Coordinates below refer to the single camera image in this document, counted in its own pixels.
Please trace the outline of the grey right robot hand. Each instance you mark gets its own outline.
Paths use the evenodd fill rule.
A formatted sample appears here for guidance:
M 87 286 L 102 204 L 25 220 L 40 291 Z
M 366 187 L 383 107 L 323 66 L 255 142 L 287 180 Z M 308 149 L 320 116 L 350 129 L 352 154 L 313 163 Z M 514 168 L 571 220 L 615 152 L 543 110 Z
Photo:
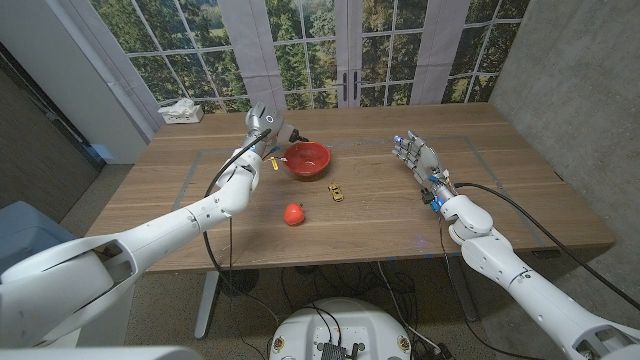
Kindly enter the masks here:
M 395 136 L 394 144 L 392 154 L 405 163 L 421 186 L 444 201 L 455 196 L 448 170 L 422 138 L 409 130 L 407 137 Z

